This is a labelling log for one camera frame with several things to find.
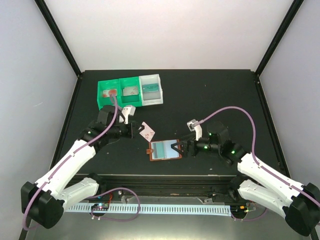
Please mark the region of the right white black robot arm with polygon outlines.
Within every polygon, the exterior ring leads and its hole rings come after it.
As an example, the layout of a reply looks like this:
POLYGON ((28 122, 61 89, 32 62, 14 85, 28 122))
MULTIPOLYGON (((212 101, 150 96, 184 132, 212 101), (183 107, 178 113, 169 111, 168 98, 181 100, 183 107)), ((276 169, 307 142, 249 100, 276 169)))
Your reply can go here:
POLYGON ((207 126, 207 136, 196 120, 187 123, 191 134, 171 144, 182 157, 199 152, 220 156, 240 173, 227 189, 228 198, 253 201, 280 215, 298 234, 309 236, 320 222, 320 189, 292 180, 254 157, 240 144, 231 140, 229 130, 221 122, 207 126))

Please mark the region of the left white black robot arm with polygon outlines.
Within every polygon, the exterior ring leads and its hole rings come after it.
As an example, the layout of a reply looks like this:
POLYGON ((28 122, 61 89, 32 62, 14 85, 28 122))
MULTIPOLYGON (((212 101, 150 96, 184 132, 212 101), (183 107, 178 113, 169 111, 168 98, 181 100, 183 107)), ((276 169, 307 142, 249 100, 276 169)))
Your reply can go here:
POLYGON ((67 184, 75 174, 104 146, 119 138, 132 139, 144 127, 129 118, 136 108, 127 105, 122 109, 105 105, 79 135, 70 150, 60 161, 35 183, 27 181, 20 190, 23 217, 30 217, 46 229, 55 226, 64 212, 86 198, 103 199, 108 188, 95 173, 79 183, 67 184))

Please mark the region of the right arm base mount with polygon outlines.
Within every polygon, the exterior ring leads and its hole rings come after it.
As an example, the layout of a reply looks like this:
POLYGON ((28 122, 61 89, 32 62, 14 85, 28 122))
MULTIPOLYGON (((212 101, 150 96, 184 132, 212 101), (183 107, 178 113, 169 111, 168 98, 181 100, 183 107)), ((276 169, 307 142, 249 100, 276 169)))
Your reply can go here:
POLYGON ((250 200, 240 196, 237 189, 229 185, 212 185, 208 194, 214 200, 221 200, 225 203, 248 203, 250 200))

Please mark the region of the teal VIP card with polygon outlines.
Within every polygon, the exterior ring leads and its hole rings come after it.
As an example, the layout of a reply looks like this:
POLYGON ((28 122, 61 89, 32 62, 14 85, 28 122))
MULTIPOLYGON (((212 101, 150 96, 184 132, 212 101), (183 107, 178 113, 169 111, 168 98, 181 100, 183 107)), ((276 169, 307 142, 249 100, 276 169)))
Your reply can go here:
POLYGON ((159 91, 159 84, 158 83, 150 83, 142 85, 142 92, 143 93, 150 93, 150 92, 158 92, 159 91))
POLYGON ((154 160, 165 158, 165 146, 163 142, 153 142, 151 146, 153 149, 152 158, 154 160))

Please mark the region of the brown leather card holder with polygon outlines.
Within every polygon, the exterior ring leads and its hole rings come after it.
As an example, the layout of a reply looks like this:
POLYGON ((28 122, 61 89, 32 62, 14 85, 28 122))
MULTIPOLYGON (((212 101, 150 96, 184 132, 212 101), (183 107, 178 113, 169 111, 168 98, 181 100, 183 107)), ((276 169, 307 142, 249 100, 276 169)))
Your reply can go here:
POLYGON ((146 150, 146 154, 149 155, 149 160, 150 160, 151 162, 181 159, 181 158, 166 158, 166 155, 165 155, 165 157, 164 157, 163 159, 153 159, 152 143, 154 143, 154 142, 163 142, 163 143, 165 143, 165 141, 168 141, 168 140, 152 141, 152 142, 149 143, 149 147, 148 147, 148 149, 146 150))

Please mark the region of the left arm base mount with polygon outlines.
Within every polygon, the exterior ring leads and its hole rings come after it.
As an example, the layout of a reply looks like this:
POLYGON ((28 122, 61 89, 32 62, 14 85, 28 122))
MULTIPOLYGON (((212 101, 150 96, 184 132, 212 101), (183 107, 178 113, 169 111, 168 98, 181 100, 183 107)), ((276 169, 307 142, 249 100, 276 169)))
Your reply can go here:
POLYGON ((113 193, 121 191, 119 187, 112 187, 106 183, 102 183, 98 186, 97 192, 93 196, 86 197, 85 200, 104 200, 109 199, 113 193))

